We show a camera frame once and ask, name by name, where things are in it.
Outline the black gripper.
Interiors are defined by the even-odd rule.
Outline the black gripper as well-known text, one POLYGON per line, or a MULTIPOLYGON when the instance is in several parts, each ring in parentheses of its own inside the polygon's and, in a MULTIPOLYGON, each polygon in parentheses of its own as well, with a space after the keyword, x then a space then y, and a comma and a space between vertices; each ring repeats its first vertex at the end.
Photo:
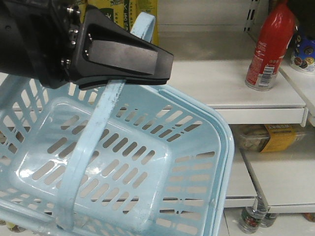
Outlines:
POLYGON ((140 13, 131 32, 92 5, 81 26, 80 16, 74 0, 6 0, 5 73, 51 89, 68 82, 87 90, 109 80, 164 85, 170 79, 174 56, 151 43, 153 15, 140 13))

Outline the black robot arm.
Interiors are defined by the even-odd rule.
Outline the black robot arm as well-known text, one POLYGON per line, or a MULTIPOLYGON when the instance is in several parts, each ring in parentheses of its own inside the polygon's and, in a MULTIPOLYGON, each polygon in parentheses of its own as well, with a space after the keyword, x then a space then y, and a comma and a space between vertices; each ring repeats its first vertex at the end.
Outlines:
POLYGON ((155 21, 140 13, 126 31, 92 5, 81 17, 72 0, 3 0, 0 70, 50 89, 73 83, 88 90, 112 80, 164 85, 174 57, 152 44, 155 21))

